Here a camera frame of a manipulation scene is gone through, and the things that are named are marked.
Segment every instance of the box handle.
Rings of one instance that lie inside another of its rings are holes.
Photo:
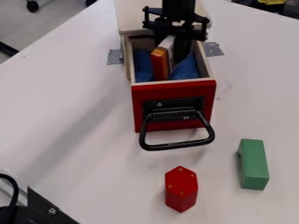
[[[144,117],[143,126],[141,128],[140,136],[139,136],[139,144],[140,146],[146,151],[168,151],[168,150],[175,150],[187,147],[195,147],[205,144],[210,144],[215,139],[215,132],[208,121],[206,121],[204,115],[199,111],[194,109],[191,114],[196,116],[205,126],[206,131],[209,134],[208,138],[200,139],[200,140],[192,140],[192,141],[185,141],[179,143],[163,143],[163,144],[155,144],[149,145],[145,143],[146,131],[148,128],[148,124],[150,121],[155,119],[155,117],[159,116],[160,113],[149,113]]]

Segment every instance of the green block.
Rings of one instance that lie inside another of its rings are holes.
[[[242,188],[264,190],[269,181],[264,143],[261,140],[242,139],[238,153],[242,166]]]

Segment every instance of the blue cloth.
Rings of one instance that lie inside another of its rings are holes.
[[[197,69],[196,61],[193,54],[189,54],[187,58],[176,65],[170,80],[187,80],[199,78],[199,72]]]
[[[136,50],[134,52],[134,62],[136,82],[154,81],[150,52],[146,50]]]
[[[150,59],[150,52],[146,50],[134,51],[136,82],[154,81],[154,72]],[[196,61],[193,54],[188,55],[183,61],[176,65],[170,80],[187,80],[199,78]]]

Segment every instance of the black cable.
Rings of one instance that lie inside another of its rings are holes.
[[[14,213],[15,213],[16,208],[17,208],[18,185],[17,185],[17,182],[14,178],[12,178],[12,177],[10,177],[6,174],[0,173],[0,179],[6,179],[7,181],[9,181],[12,185],[12,188],[13,188],[13,194],[12,194],[12,197],[11,197],[10,204],[8,206],[8,213],[5,215],[4,223],[3,223],[3,224],[11,224],[11,221],[14,218]]]

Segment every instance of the chair leg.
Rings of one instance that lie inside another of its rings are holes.
[[[39,5],[38,5],[38,2],[35,1],[35,0],[26,0],[27,2],[27,9],[29,12],[36,12],[39,10]]]
[[[0,52],[12,57],[18,53],[18,50],[0,41]]]

